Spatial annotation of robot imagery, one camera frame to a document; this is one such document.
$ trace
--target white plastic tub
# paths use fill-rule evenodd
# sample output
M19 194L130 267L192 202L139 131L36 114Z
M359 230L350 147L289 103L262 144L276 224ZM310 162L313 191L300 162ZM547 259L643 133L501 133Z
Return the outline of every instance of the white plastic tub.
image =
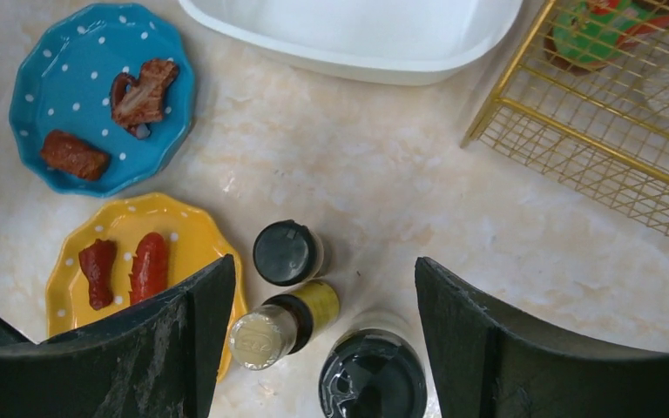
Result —
M331 76L425 85L506 35L522 0L179 0L195 20Z

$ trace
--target table surface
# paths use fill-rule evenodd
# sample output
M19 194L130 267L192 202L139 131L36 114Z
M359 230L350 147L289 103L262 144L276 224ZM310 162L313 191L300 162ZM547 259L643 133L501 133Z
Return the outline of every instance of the table surface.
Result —
M561 327L669 351L669 239L485 146L458 144L540 0L499 48L423 88L364 84L278 64L196 24L171 0L198 77L195 126L172 163L120 193L165 192L207 209L240 252L251 307L280 291L254 272L257 233L297 219L328 237L341 319L262 372L233 367L212 415L319 416L315 383L364 309L400 313L427 361L416 308L418 256ZM44 285L64 237L104 204L59 195L24 168L7 113L16 69L43 31L85 0L0 0L0 315L45 335ZM426 416L440 416L429 384Z

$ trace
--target black plastic cap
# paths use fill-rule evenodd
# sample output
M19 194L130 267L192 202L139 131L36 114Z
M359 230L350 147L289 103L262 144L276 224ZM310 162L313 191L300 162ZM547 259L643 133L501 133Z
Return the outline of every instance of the black plastic cap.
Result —
M315 273L318 251L308 228L292 220L282 220L258 235L253 246L253 263L268 283L293 286Z
M319 401L326 418L422 418L427 409L422 363L401 337L358 331L325 361Z

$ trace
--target cooked meat piece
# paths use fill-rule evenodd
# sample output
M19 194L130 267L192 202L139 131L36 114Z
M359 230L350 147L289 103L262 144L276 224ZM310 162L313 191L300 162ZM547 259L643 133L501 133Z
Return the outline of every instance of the cooked meat piece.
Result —
M173 61L155 58L142 64L139 78L118 74L109 93L111 119L126 130L163 120L166 89L178 72L179 67Z
M79 179L96 181L109 166L109 154L82 141L75 135L51 131L44 138L39 152L44 162L57 170L68 172Z
M78 253L81 272L88 280L88 304L98 311L114 301L112 268L117 258L117 243L96 239Z
M159 233L148 233L137 244L129 273L129 303L134 305L168 288L168 245Z

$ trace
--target yellow polka dot plate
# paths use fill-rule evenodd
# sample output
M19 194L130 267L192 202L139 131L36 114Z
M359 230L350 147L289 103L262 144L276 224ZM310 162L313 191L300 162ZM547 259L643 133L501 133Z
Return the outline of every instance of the yellow polka dot plate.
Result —
M162 193L107 203L63 243L45 288L47 333L51 337L90 324L129 306L129 272L137 244L147 233L166 238L170 249L168 286L173 286L225 254L234 257L237 286L227 332L247 313L242 263L208 213ZM94 311L88 304L88 281L78 265L78 253L96 239L117 243L111 289L114 302ZM225 345L219 369L224 378L231 356Z

